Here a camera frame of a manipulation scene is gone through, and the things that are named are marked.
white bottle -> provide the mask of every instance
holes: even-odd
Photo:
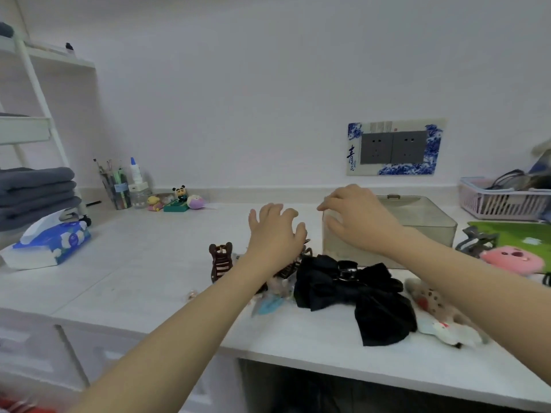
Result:
[[[141,177],[139,166],[134,158],[130,158],[130,170],[132,171],[132,179],[134,180],[134,184],[141,184],[143,182],[143,178]]]

panda figurine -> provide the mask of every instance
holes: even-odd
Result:
[[[172,191],[174,191],[174,194],[176,195],[176,199],[179,202],[186,202],[187,201],[186,186],[182,186],[180,188],[173,188]]]

plush toy nose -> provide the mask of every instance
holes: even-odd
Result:
[[[419,307],[421,307],[425,312],[428,312],[429,311],[429,301],[424,298],[424,297],[420,297],[416,300],[416,303],[419,305]]]

person's left hand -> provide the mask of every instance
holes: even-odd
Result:
[[[251,240],[244,256],[262,264],[274,275],[293,262],[306,241],[306,225],[300,222],[293,232],[293,219],[299,215],[295,209],[283,204],[266,204],[260,209],[258,219],[255,209],[249,214]]]

pen holder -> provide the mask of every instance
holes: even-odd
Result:
[[[111,200],[117,210],[132,207],[128,181],[124,172],[121,170],[102,172],[100,173],[100,177],[109,200]]]

